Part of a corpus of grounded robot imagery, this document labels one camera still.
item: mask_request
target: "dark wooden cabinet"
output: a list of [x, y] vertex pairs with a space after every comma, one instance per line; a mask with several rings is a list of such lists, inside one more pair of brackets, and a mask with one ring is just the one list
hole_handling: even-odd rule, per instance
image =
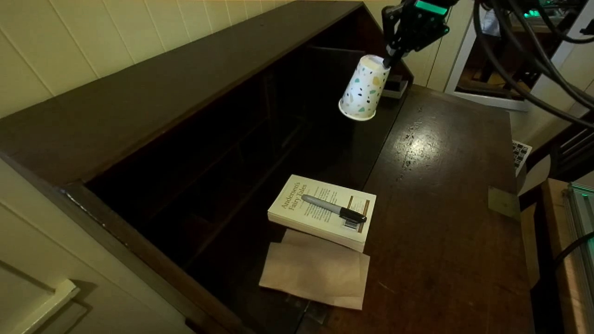
[[366, 53], [361, 3], [293, 2], [0, 120], [0, 150], [226, 330], [293, 333], [305, 303], [257, 286], [266, 208], [291, 173], [364, 185], [400, 106], [339, 114]]

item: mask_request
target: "white door frame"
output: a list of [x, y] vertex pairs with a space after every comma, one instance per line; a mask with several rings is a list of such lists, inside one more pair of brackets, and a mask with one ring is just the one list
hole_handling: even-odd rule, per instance
[[[573, 38], [583, 38], [583, 35], [580, 34], [579, 30], [589, 23], [593, 15], [594, 1], [588, 1], [582, 9], [580, 15], [576, 18], [576, 21], [574, 22], [573, 26], [571, 27], [567, 35]], [[456, 86], [458, 85], [458, 81], [460, 80], [460, 76], [462, 74], [462, 71], [464, 70], [464, 66], [466, 65], [466, 61], [468, 60], [468, 56], [470, 55], [470, 51], [472, 50], [472, 46], [474, 45], [475, 39], [476, 33], [473, 26], [473, 19], [471, 17], [470, 22], [466, 27], [466, 34], [464, 40], [462, 41], [462, 45], [460, 46], [460, 51], [458, 52], [458, 56], [456, 58], [454, 66], [452, 67], [450, 78], [448, 79], [447, 85], [445, 86], [445, 92], [458, 97], [462, 97], [463, 99], [481, 103], [483, 105], [500, 107], [511, 111], [526, 112], [528, 110], [527, 104], [529, 103], [527, 101], [517, 101], [511, 99], [503, 99], [500, 97], [456, 92]], [[563, 64], [565, 59], [569, 56], [574, 46], [575, 44], [572, 43], [561, 42], [559, 48], [557, 49], [557, 51], [555, 51], [555, 54], [551, 58], [551, 62], [553, 63], [553, 65], [559, 68]], [[539, 94], [545, 92], [547, 90], [547, 87], [550, 85], [555, 85], [555, 83], [551, 80], [544, 80], [543, 76], [541, 76], [536, 81], [531, 92], [533, 95], [538, 97]]]

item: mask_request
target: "black cable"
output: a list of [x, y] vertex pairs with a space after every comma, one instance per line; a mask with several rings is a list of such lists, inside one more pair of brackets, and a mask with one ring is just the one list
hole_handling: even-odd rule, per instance
[[588, 123], [588, 122], [584, 121], [583, 119], [579, 119], [575, 116], [565, 113], [565, 112], [551, 106], [550, 104], [536, 98], [534, 95], [530, 94], [529, 92], [524, 90], [522, 87], [520, 87], [520, 85], [518, 85], [518, 83], [515, 82], [512, 79], [512, 77], [510, 77], [509, 73], [507, 73], [505, 71], [503, 66], [501, 66], [501, 64], [497, 60], [497, 57], [495, 57], [495, 55], [493, 54], [493, 51], [489, 47], [489, 44], [487, 43], [486, 38], [482, 33], [481, 18], [479, 17], [479, 6], [480, 6], [479, 2], [475, 1], [474, 6], [473, 6], [473, 11], [472, 11], [473, 24], [475, 26], [476, 38], [481, 43], [482, 48], [487, 55], [487, 58], [489, 58], [489, 60], [493, 64], [493, 67], [495, 67], [497, 72], [499, 72], [499, 74], [501, 75], [503, 80], [505, 80], [505, 82], [507, 82], [514, 90], [516, 90], [516, 92], [518, 92], [518, 94], [522, 95], [526, 100], [532, 102], [537, 107], [539, 107], [539, 108], [541, 108], [541, 109], [543, 109], [543, 110], [545, 110], [545, 111], [547, 111], [547, 112], [549, 112], [549, 113], [551, 113], [565, 121], [572, 122], [575, 124], [580, 124], [588, 129], [594, 130], [594, 124]]
[[559, 253], [559, 255], [556, 256], [556, 258], [553, 260], [553, 265], [552, 268], [553, 270], [557, 269], [561, 263], [563, 263], [563, 260], [565, 260], [565, 258], [573, 251], [575, 250], [577, 247], [585, 244], [586, 242], [590, 241], [590, 239], [594, 238], [594, 232], [590, 232], [588, 234], [584, 234], [581, 237], [579, 237], [578, 239], [576, 239], [574, 242], [572, 242], [569, 246], [567, 246], [562, 252]]
[[534, 44], [536, 51], [541, 56], [541, 59], [544, 62], [544, 66], [549, 70], [549, 75], [547, 75], [547, 76], [549, 78], [551, 78], [553, 81], [555, 81], [559, 86], [561, 86], [561, 88], [567, 94], [569, 94], [569, 96], [571, 96], [573, 99], [578, 101], [581, 105], [587, 107], [590, 110], [593, 110], [594, 109], [594, 103], [593, 103], [594, 101], [591, 100], [591, 97], [589, 97], [589, 99], [587, 99], [587, 98], [583, 97], [582, 95], [578, 94], [576, 92], [576, 90], [574, 90], [572, 87], [569, 86], [569, 83], [567, 82], [567, 80], [565, 80], [565, 78], [563, 78], [561, 73], [559, 73], [559, 71], [557, 70], [555, 65], [553, 65], [553, 63], [551, 63], [551, 60], [548, 58], [548, 55], [546, 54], [545, 49], [542, 48], [542, 45], [538, 41], [538, 37], [536, 37], [536, 33], [534, 32], [534, 29], [532, 28], [532, 26], [530, 24], [528, 24], [528, 21], [526, 21], [526, 19], [524, 18], [524, 13], [520, 9], [518, 4], [515, 2], [515, 0], [508, 0], [508, 3], [511, 5], [511, 8], [514, 11], [516, 18], [518, 19], [518, 21], [520, 21], [520, 24], [522, 25], [522, 27], [528, 34], [528, 37], [530, 37], [530, 40], [532, 40], [532, 43]]
[[571, 38], [571, 37], [567, 36], [562, 31], [557, 29], [557, 27], [551, 21], [551, 19], [549, 18], [549, 15], [546, 14], [545, 9], [541, 6], [541, 3], [538, 0], [536, 1], [536, 10], [538, 10], [538, 14], [541, 15], [542, 20], [545, 22], [546, 26], [549, 27], [549, 30], [553, 34], [555, 34], [557, 37], [559, 37], [560, 39], [562, 39], [566, 42], [569, 42], [569, 43], [574, 43], [574, 44], [586, 44], [586, 43], [594, 42], [594, 37], [590, 37], [590, 38], [586, 38], [586, 39], [575, 39], [575, 38]]
[[[503, 32], [507, 35], [508, 40], [516, 47], [516, 49], [524, 56], [524, 58], [534, 67], [536, 67], [540, 72], [542, 72], [544, 75], [546, 75], [547, 77], [549, 77], [551, 80], [553, 80], [554, 82], [560, 84], [560, 81], [565, 81], [565, 79], [562, 76], [558, 76], [558, 77], [554, 77], [551, 72], [549, 71], [549, 69], [547, 69], [540, 61], [538, 61], [538, 59], [534, 58], [534, 56], [529, 53], [520, 43], [520, 41], [518, 41], [518, 39], [516, 38], [516, 36], [514, 35], [514, 33], [511, 31], [511, 28], [509, 27], [509, 25], [506, 22], [506, 18], [504, 17], [503, 14], [503, 9], [501, 8], [501, 6], [499, 5], [499, 2], [497, 1], [493, 1], [492, 2], [493, 5], [493, 12], [495, 13], [495, 16], [497, 17], [497, 20], [500, 23], [500, 27], [503, 29]], [[566, 82], [569, 87], [571, 87], [577, 94], [579, 94], [583, 99], [585, 99], [587, 102], [590, 103], [590, 105], [586, 105], [588, 108], [592, 109], [592, 106], [594, 106], [594, 97], [591, 97], [590, 95], [586, 94], [585, 92], [583, 92], [582, 90], [580, 90], [579, 88], [577, 88], [576, 86], [572, 85], [571, 83]]]

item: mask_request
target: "scratch on wood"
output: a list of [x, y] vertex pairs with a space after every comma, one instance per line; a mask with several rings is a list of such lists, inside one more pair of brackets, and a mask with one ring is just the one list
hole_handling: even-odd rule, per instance
[[384, 289], [386, 289], [386, 290], [388, 290], [388, 291], [392, 292], [394, 295], [396, 295], [396, 291], [394, 291], [394, 290], [392, 290], [392, 289], [388, 288], [387, 286], [385, 286], [384, 284], [382, 284], [380, 281], [377, 281], [377, 284], [381, 285], [381, 287], [382, 287], [382, 288], [384, 288]]

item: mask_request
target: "paper cup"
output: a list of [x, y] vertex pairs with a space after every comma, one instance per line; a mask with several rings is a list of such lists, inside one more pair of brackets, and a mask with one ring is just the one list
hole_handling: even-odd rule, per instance
[[338, 108], [344, 116], [355, 121], [367, 121], [375, 116], [381, 91], [390, 72], [389, 68], [384, 68], [383, 61], [382, 57], [374, 55], [361, 57], [338, 102]]

